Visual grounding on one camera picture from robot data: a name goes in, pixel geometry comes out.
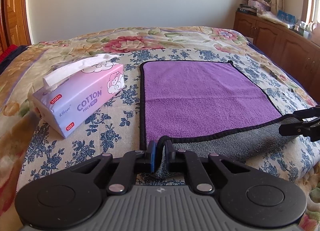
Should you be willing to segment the purple and grey towel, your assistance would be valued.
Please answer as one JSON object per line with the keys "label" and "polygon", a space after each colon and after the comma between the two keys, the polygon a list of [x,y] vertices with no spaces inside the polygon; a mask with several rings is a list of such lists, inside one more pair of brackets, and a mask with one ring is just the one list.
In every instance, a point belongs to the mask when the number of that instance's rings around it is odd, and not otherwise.
{"label": "purple and grey towel", "polygon": [[150,61],[140,66],[140,146],[157,143],[155,175],[167,177],[164,144],[205,158],[236,161],[280,148],[293,139],[279,127],[299,123],[281,115],[266,93],[231,61]]}

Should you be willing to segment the blue floral white sheet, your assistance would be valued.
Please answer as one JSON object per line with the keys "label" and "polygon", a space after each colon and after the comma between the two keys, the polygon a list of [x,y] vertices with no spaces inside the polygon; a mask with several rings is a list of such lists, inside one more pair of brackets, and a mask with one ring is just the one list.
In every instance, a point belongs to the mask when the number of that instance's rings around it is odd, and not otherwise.
{"label": "blue floral white sheet", "polygon": [[268,95],[281,114],[315,105],[315,101],[283,71],[255,50],[240,55],[219,50],[136,50],[114,59],[124,66],[125,87],[89,116],[69,137],[62,138],[44,121],[35,129],[28,147],[18,188],[103,152],[121,157],[139,146],[140,72],[147,61],[232,61]]}

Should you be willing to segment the wooden sideboard cabinet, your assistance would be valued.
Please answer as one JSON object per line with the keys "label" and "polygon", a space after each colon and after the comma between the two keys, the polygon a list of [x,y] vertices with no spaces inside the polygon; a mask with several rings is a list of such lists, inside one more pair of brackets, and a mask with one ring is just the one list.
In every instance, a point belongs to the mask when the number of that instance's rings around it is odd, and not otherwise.
{"label": "wooden sideboard cabinet", "polygon": [[254,46],[319,101],[318,45],[284,26],[238,11],[233,29],[252,38]]}

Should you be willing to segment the pink cotton tissue pack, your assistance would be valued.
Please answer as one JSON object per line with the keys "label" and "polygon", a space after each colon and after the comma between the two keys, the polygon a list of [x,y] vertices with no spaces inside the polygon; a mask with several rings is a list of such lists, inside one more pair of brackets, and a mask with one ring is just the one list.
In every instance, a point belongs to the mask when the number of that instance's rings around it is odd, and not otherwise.
{"label": "pink cotton tissue pack", "polygon": [[119,57],[97,54],[43,77],[43,87],[33,93],[32,101],[63,138],[124,88],[123,65],[114,62]]}

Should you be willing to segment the blue box on cabinet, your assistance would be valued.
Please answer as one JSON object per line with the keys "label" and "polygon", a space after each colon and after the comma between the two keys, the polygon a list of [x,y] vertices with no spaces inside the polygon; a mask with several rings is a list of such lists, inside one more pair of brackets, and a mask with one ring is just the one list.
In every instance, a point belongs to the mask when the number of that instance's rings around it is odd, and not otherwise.
{"label": "blue box on cabinet", "polygon": [[282,10],[278,10],[277,18],[287,24],[295,24],[296,17],[294,15],[288,14]]}

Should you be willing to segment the pink box on cabinet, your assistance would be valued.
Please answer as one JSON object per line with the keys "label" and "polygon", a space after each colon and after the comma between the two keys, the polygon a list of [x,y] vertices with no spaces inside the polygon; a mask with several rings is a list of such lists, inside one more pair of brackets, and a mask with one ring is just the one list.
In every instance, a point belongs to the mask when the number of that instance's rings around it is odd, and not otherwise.
{"label": "pink box on cabinet", "polygon": [[271,6],[264,0],[248,0],[248,5],[255,7],[259,13],[271,11]]}

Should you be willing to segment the floral bed quilt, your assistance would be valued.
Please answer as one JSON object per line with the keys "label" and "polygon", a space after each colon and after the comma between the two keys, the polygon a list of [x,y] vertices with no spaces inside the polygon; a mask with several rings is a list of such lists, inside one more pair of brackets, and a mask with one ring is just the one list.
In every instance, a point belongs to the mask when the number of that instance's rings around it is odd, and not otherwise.
{"label": "floral bed quilt", "polygon": [[42,87],[43,77],[67,63],[99,53],[120,55],[136,50],[156,49],[209,49],[240,55],[254,50],[244,36],[230,29],[203,26],[118,28],[70,40],[40,42],[18,55],[3,71],[1,74],[1,230],[19,230],[22,226],[15,210],[14,198],[16,191],[20,189],[17,186],[18,179],[31,138],[39,122],[42,121],[29,98],[33,92]]}

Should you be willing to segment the red and navy blanket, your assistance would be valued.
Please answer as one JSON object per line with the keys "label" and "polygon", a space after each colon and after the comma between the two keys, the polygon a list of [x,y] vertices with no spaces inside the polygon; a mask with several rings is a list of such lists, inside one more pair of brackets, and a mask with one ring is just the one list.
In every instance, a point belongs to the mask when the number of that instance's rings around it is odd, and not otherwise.
{"label": "red and navy blanket", "polygon": [[21,45],[10,45],[3,54],[1,54],[1,63],[0,63],[0,74],[5,71],[5,69],[9,66],[10,63],[21,53],[26,51],[28,46]]}

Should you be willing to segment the wooden door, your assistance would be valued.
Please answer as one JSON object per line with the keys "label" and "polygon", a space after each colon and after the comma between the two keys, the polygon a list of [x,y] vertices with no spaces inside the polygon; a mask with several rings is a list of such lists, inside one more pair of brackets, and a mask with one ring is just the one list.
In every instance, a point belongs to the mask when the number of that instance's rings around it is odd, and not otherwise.
{"label": "wooden door", "polygon": [[1,53],[11,45],[30,45],[26,0],[1,0]]}

